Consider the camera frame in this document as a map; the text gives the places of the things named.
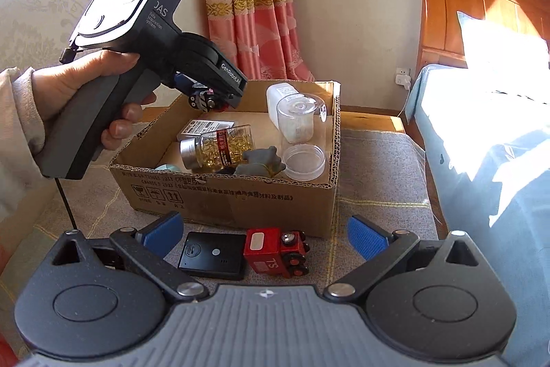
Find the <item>white pillow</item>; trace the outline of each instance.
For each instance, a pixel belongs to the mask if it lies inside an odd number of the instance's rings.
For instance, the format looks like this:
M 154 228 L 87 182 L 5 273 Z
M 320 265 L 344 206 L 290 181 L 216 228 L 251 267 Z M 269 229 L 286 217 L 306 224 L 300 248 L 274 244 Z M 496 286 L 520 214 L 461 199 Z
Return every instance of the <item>white pillow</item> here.
M 490 90 L 548 103 L 550 69 L 544 39 L 516 33 L 461 11 L 456 14 L 468 68 L 477 72 Z

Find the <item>cardboard box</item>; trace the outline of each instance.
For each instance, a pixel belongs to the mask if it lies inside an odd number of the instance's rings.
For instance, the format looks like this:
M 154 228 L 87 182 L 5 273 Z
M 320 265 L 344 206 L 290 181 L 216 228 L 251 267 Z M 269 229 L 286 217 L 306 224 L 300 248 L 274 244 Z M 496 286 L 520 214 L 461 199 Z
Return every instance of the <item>cardboard box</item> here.
M 280 80 L 251 80 L 237 110 L 202 112 L 178 97 L 154 122 L 111 160 L 109 168 L 130 205 L 161 215 L 178 210 L 184 219 L 235 228 L 281 227 L 314 237 L 331 234 L 340 158 L 340 84 L 289 81 L 299 92 L 321 97 L 327 106 L 327 162 L 323 174 L 309 182 L 283 173 L 274 179 L 256 176 L 193 174 L 179 156 L 178 132 L 192 119 L 249 123 L 256 148 L 279 147 L 279 131 L 267 114 L 266 90 Z M 182 173 L 154 170 L 164 163 Z

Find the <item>wooden headboard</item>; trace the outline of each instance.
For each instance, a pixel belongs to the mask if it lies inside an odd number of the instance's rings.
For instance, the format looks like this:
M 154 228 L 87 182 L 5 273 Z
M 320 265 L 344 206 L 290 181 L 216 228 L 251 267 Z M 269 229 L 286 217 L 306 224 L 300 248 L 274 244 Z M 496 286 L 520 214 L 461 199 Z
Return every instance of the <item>wooden headboard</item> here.
M 433 63 L 466 67 L 457 11 L 541 36 L 550 47 L 550 0 L 422 0 L 416 74 Z

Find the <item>human hand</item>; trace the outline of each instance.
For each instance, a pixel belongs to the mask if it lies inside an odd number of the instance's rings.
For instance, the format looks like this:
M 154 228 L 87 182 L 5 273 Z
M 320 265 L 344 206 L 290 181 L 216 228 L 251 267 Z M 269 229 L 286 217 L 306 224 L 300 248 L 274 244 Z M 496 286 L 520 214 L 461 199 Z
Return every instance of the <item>human hand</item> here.
M 32 74 L 32 94 L 42 120 L 55 117 L 76 91 L 85 83 L 102 76 L 119 75 L 129 71 L 139 60 L 137 53 L 117 53 L 100 50 L 61 66 L 47 67 Z M 141 104 L 153 103 L 151 92 Z M 101 143 L 107 150 L 116 150 L 122 139 L 130 137 L 132 124 L 141 120 L 142 110 L 137 103 L 122 107 L 121 119 L 111 122 L 101 134 Z

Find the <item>mattress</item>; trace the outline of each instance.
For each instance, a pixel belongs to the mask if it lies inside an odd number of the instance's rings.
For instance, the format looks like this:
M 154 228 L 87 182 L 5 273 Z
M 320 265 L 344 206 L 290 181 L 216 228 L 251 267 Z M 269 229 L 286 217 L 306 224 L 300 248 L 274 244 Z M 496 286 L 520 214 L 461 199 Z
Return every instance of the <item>mattress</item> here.
M 516 305 L 504 358 L 540 367 L 550 359 L 550 105 L 480 86 L 468 69 L 426 66 L 405 114 L 449 230 L 469 233 Z

